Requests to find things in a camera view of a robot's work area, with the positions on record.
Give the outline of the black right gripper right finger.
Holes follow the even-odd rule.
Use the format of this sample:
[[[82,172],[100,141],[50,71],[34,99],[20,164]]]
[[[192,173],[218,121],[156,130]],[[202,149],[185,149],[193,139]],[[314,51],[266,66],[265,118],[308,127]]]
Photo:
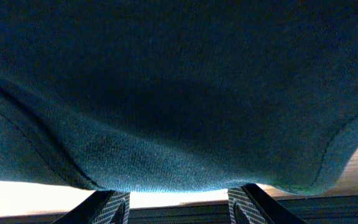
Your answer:
[[[256,184],[227,190],[231,224],[306,224]]]

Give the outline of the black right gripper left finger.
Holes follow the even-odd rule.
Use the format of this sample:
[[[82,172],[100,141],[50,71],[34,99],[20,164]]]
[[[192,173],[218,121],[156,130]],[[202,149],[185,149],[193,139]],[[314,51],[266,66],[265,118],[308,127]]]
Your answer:
[[[127,224],[130,192],[95,191],[52,224]]]

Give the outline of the dark navy leggings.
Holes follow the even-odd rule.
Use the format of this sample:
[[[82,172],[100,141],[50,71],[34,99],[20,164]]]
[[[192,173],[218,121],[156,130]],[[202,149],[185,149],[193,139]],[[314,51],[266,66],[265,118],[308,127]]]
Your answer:
[[[0,181],[314,195],[358,148],[358,1],[0,1]]]

